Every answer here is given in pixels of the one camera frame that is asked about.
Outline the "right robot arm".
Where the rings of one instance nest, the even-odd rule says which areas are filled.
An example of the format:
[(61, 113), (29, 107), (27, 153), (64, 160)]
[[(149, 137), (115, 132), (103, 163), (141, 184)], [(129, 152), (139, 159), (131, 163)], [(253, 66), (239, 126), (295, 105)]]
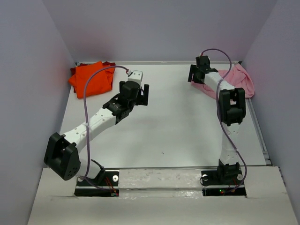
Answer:
[(211, 68), (208, 56), (200, 55), (195, 60), (196, 64), (190, 67), (188, 81), (205, 84), (216, 94), (217, 118), (223, 131), (217, 169), (202, 171), (200, 183), (205, 187), (231, 185), (242, 177), (234, 141), (246, 116), (245, 91), (229, 84), (218, 70)]

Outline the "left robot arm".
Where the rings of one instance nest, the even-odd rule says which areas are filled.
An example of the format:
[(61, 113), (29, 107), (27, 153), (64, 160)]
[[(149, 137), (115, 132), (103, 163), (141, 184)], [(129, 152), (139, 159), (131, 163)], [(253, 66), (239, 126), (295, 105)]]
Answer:
[(149, 88), (134, 81), (120, 82), (120, 92), (106, 102), (98, 112), (76, 128), (50, 136), (44, 163), (63, 180), (73, 177), (98, 187), (105, 178), (105, 168), (90, 157), (90, 142), (103, 131), (126, 118), (135, 106), (148, 105)]

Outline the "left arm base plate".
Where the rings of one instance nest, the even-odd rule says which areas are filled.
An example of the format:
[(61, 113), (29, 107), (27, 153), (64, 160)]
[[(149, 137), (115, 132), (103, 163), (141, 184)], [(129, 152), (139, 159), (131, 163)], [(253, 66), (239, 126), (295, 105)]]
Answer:
[(119, 170), (106, 170), (104, 178), (94, 186), (86, 180), (78, 180), (74, 195), (77, 197), (118, 197), (119, 173)]

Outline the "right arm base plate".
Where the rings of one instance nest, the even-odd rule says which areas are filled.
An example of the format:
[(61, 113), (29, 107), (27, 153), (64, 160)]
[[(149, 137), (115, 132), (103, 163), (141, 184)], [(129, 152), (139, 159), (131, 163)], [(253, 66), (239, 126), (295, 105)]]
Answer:
[(202, 185), (202, 195), (204, 197), (210, 196), (243, 196), (246, 197), (246, 189), (244, 183), (240, 184), (242, 180), (242, 172), (234, 175), (227, 180), (220, 180), (216, 170), (201, 171), (199, 179)]

